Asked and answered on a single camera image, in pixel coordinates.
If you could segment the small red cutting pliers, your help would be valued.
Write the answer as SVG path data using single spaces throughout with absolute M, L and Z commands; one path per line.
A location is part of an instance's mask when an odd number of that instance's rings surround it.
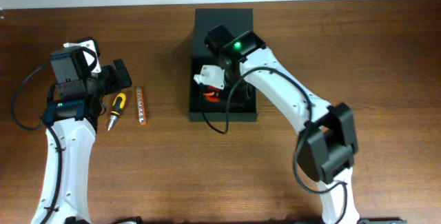
M 213 86 L 206 85 L 203 88 L 203 98 L 211 103 L 220 102 L 221 89 L 215 88 Z

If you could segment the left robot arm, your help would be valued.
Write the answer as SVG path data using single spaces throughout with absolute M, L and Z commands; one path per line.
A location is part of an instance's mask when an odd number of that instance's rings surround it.
M 48 157 L 33 223 L 90 223 L 88 170 L 103 97 L 115 94 L 110 122 L 125 107 L 122 90 L 132 81 L 123 60 L 98 69 L 98 54 L 87 46 L 66 44 L 50 55 L 56 77 L 46 100 Z

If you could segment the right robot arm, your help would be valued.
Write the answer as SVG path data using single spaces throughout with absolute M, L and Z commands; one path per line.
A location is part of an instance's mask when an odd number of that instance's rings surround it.
M 218 25 L 207 33 L 205 45 L 217 64 L 203 66 L 194 76 L 197 84 L 228 89 L 227 111 L 250 85 L 263 93 L 298 135 L 294 176 L 305 191 L 320 196 L 323 223 L 358 223 L 351 186 L 358 140 L 351 108 L 308 90 L 252 31 L 234 36 Z

